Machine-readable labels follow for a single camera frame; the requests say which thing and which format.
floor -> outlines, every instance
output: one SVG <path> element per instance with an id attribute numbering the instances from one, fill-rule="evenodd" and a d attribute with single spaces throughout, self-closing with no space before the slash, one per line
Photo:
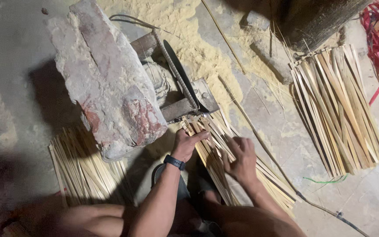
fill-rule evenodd
<path id="1" fill-rule="evenodd" d="M 108 15 L 126 11 L 114 8 L 116 0 L 98 2 L 107 5 L 104 9 Z M 179 2 L 182 1 L 176 0 L 173 6 Z M 206 2 L 215 9 L 213 14 L 226 35 L 239 32 L 234 19 L 240 14 L 232 1 Z M 80 120 L 80 110 L 69 100 L 63 78 L 56 71 L 55 50 L 44 22 L 50 16 L 65 16 L 72 3 L 74 0 L 0 0 L 0 210 L 59 191 L 47 146 L 62 127 Z M 41 12 L 42 7 L 48 10 L 49 16 Z M 187 7 L 195 8 L 195 14 L 187 20 L 198 20 L 199 36 L 232 61 L 232 73 L 243 93 L 241 103 L 294 185 L 309 200 L 330 210 L 342 211 L 344 218 L 367 234 L 379 236 L 379 165 L 336 184 L 323 185 L 303 179 L 329 180 L 329 177 L 292 101 L 283 96 L 281 106 L 277 99 L 271 99 L 276 96 L 271 92 L 267 78 L 263 80 L 258 74 L 251 73 L 248 79 L 241 73 L 204 5 L 194 1 Z M 116 24 L 129 40 L 146 33 L 128 23 Z M 358 20 L 349 21 L 345 27 L 345 43 L 355 44 L 366 79 L 366 97 L 370 98 L 378 85 L 367 57 L 365 33 Z M 246 57 L 244 43 L 238 39 L 231 42 L 242 62 L 249 63 L 251 59 Z M 183 64 L 191 70 L 190 63 L 187 65 L 183 60 Z M 257 94 L 262 96 L 264 104 Z M 237 108 L 232 103 L 228 107 L 231 123 L 242 135 L 255 141 Z M 371 112 L 379 126 L 379 97 Z M 162 139 L 172 142 L 170 138 Z M 149 148 L 150 154 L 164 154 L 168 149 Z M 256 149 L 267 158 L 258 143 Z M 150 167 L 157 163 L 151 159 L 145 162 L 146 173 L 133 174 L 139 177 L 138 200 L 150 190 Z M 293 211 L 296 222 L 308 236 L 361 236 L 348 225 L 307 203 L 297 203 Z"/>

bamboo strip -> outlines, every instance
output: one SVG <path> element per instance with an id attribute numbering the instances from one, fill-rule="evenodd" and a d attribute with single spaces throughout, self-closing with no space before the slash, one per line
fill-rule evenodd
<path id="1" fill-rule="evenodd" d="M 292 66 L 299 111 L 330 176 L 379 163 L 379 131 L 363 94 L 355 49 L 310 53 Z"/>

concrete block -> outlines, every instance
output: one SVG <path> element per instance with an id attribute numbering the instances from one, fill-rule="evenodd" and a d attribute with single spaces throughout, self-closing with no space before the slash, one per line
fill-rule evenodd
<path id="1" fill-rule="evenodd" d="M 269 40 L 257 40 L 250 47 L 271 68 L 282 84 L 287 85 L 293 82 L 289 67 L 290 58 L 279 41 L 272 40 L 272 50 L 270 50 Z"/>
<path id="2" fill-rule="evenodd" d="M 105 161 L 154 142 L 167 124 L 136 52 L 95 0 L 70 6 L 47 25 L 56 67 Z"/>
<path id="3" fill-rule="evenodd" d="M 246 22 L 247 26 L 254 29 L 267 30 L 267 28 L 270 26 L 270 19 L 256 11 L 250 11 L 248 13 Z"/>

watch strap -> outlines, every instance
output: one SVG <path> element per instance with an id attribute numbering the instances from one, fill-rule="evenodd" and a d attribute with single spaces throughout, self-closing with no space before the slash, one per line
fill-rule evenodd
<path id="1" fill-rule="evenodd" d="M 165 160 L 163 162 L 173 164 L 174 166 L 178 167 L 179 170 L 181 170 L 181 171 L 184 170 L 184 168 L 185 168 L 185 162 L 177 160 L 177 159 L 171 157 L 170 155 L 166 155 Z"/>

bamboo shaving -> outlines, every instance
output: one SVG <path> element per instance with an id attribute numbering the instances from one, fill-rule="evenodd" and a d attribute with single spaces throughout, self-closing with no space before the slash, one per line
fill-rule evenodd
<path id="1" fill-rule="evenodd" d="M 320 50 L 291 71 L 301 116 L 331 177 L 379 164 L 379 131 L 353 45 Z"/>
<path id="2" fill-rule="evenodd" d="M 90 132 L 81 127 L 64 129 L 52 139 L 49 150 L 64 207 L 132 200 L 124 163 L 105 163 Z M 117 190 L 122 181 L 125 197 Z"/>
<path id="3" fill-rule="evenodd" d="M 239 136 L 239 133 L 231 127 L 221 111 L 216 111 L 207 117 L 191 117 L 190 120 L 183 118 L 182 127 L 189 135 L 200 132 L 200 127 L 209 131 L 211 137 L 209 142 L 201 141 L 195 145 L 203 164 L 206 166 L 213 182 L 215 183 L 220 195 L 228 206 L 243 205 L 245 194 L 241 193 L 237 185 L 230 186 L 230 178 L 224 174 L 222 154 L 226 152 L 229 158 L 235 158 L 226 144 L 224 134 L 231 137 Z M 257 156 L 257 178 L 264 184 L 269 194 L 290 216 L 293 217 L 292 208 L 295 201 L 302 200 L 295 194 L 286 181 L 278 177 L 263 160 Z"/>

